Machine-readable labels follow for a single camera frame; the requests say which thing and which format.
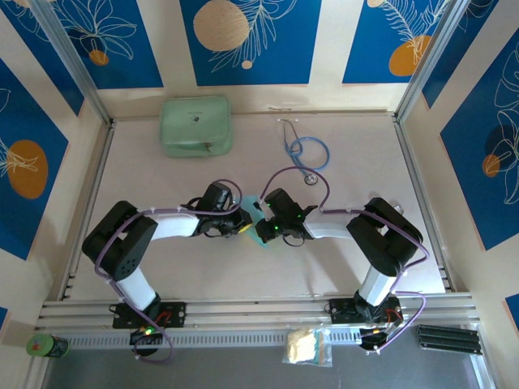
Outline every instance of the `green can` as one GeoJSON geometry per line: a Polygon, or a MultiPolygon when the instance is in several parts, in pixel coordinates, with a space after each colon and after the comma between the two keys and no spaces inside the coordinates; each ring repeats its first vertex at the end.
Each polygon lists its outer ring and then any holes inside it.
{"type": "Polygon", "coordinates": [[[33,357],[51,358],[65,357],[70,348],[68,340],[46,334],[32,336],[25,347],[27,354],[33,357]]]}

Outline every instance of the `gray floor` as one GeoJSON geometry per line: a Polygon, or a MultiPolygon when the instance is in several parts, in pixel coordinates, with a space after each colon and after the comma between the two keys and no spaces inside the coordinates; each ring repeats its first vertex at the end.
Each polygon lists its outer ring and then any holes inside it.
{"type": "Polygon", "coordinates": [[[336,346],[333,368],[286,365],[282,353],[282,348],[179,349],[171,365],[148,365],[136,361],[130,351],[71,351],[52,361],[45,388],[478,387],[468,355],[421,350],[413,330],[380,356],[368,357],[357,346],[336,346]]]}

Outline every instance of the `white table surface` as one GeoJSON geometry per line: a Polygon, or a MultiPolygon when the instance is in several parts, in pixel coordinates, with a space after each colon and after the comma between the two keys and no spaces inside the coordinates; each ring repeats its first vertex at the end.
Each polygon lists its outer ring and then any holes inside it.
{"type": "MultiPolygon", "coordinates": [[[[292,115],[299,136],[316,136],[330,148],[323,171],[332,187],[326,207],[362,207],[371,197],[398,202],[431,245],[391,118],[383,114],[292,115]]],[[[278,169],[291,166],[283,147],[280,114],[233,117],[234,145],[224,156],[167,158],[158,141],[158,121],[119,122],[101,180],[89,230],[119,200],[139,209],[177,207],[201,196],[218,178],[237,182],[245,195],[258,195],[278,169]]],[[[309,165],[322,163],[318,145],[305,146],[309,165]]],[[[324,185],[307,186],[298,171],[283,173],[271,190],[283,187],[303,208],[318,204],[324,185]]],[[[414,259],[421,255],[418,252],[414,259]]],[[[205,299],[353,294],[369,262],[354,241],[323,238],[292,248],[281,239],[265,249],[246,234],[229,239],[176,237],[153,242],[141,263],[163,298],[205,299]]],[[[444,292],[434,255],[402,279],[400,290],[444,292]]],[[[114,299],[82,256],[71,299],[114,299]]]]}

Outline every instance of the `snack package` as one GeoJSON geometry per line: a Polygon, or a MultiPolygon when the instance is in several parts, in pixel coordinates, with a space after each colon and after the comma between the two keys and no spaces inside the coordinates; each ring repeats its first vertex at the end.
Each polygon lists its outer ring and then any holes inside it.
{"type": "Polygon", "coordinates": [[[290,330],[286,336],[284,363],[332,367],[330,330],[301,328],[290,330]]]}

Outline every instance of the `mint green case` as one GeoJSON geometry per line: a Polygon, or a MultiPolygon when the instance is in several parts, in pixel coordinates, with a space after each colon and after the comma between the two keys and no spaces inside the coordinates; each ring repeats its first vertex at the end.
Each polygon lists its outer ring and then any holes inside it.
{"type": "Polygon", "coordinates": [[[169,157],[226,154],[233,145],[229,102],[224,96],[166,101],[161,111],[160,139],[169,157]]]}

